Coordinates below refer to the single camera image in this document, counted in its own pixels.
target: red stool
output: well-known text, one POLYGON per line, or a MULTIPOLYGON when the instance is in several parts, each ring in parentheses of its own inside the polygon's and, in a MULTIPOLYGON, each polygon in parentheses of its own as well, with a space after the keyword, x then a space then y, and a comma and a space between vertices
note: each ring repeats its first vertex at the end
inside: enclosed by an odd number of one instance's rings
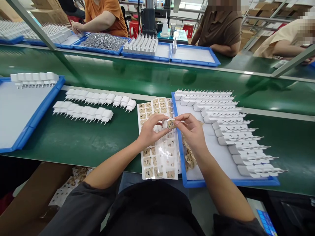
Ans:
POLYGON ((81 19, 81 18, 79 18, 79 17, 76 17, 76 16, 68 16, 68 15, 67 15, 67 17, 68 17, 68 20, 69 20, 69 22, 70 22, 71 25, 72 25, 72 22, 79 22, 79 23, 81 23, 81 24, 84 24, 83 19, 81 19))
POLYGON ((130 33, 130 38, 133 36, 137 38, 138 36, 138 30, 139 30, 139 22, 137 21, 130 21, 129 23, 129 33, 130 33))
POLYGON ((191 38, 193 36, 194 25, 185 24, 183 30, 188 31, 187 38, 191 38))

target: beige shirt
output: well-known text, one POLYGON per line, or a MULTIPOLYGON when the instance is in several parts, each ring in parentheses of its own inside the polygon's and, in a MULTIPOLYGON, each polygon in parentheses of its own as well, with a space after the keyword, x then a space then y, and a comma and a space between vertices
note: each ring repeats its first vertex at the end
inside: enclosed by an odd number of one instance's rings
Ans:
POLYGON ((307 31, 306 20, 295 20, 276 31, 267 38, 256 50, 253 56, 274 58, 272 52, 276 43, 280 40, 287 40, 290 45, 301 46, 303 44, 303 32, 307 31))

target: gray sleeve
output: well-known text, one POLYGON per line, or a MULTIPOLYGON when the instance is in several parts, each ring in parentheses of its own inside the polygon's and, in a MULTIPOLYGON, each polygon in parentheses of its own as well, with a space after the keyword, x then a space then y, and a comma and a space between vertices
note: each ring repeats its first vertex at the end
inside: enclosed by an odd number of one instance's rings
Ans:
POLYGON ((82 182, 69 194, 40 236, 98 235, 100 225, 114 199, 114 186, 95 189, 82 182))
POLYGON ((215 236, 268 236, 257 219, 242 222, 227 216, 213 215, 213 228, 215 236))

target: orange shirt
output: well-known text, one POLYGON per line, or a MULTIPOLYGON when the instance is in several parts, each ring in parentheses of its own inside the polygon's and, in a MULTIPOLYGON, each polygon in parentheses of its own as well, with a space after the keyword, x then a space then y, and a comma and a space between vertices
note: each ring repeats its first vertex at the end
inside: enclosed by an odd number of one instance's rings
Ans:
POLYGON ((99 6, 94 0, 85 0, 86 22, 96 18, 104 11, 109 11, 116 17, 114 24, 105 30, 104 33, 120 37, 128 37, 127 27, 118 0, 100 0, 99 6))

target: hand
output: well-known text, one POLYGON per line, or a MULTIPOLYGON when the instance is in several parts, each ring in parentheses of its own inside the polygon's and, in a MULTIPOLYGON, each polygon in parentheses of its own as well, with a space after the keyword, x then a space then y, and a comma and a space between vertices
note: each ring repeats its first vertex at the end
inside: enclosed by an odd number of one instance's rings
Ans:
POLYGON ((141 145, 142 149, 154 144, 157 140, 162 138, 164 135, 169 133, 171 129, 164 129, 156 133, 153 128, 155 125, 162 125, 159 121, 168 119, 166 115, 163 114, 153 114, 150 118, 143 124, 140 135, 137 139, 138 143, 141 145))
POLYGON ((195 155, 198 154, 198 152, 208 151, 202 125, 196 117, 187 113, 175 117, 175 120, 175 125, 185 136, 186 142, 195 155))
POLYGON ((307 66, 307 65, 309 65, 309 64, 312 64, 313 62, 315 62, 315 57, 311 57, 311 58, 309 58, 309 59, 306 59, 306 60, 302 63, 302 65, 307 66))
POLYGON ((84 32, 84 25, 79 23, 79 22, 73 22, 72 23, 72 31, 75 34, 82 33, 82 32, 84 32))

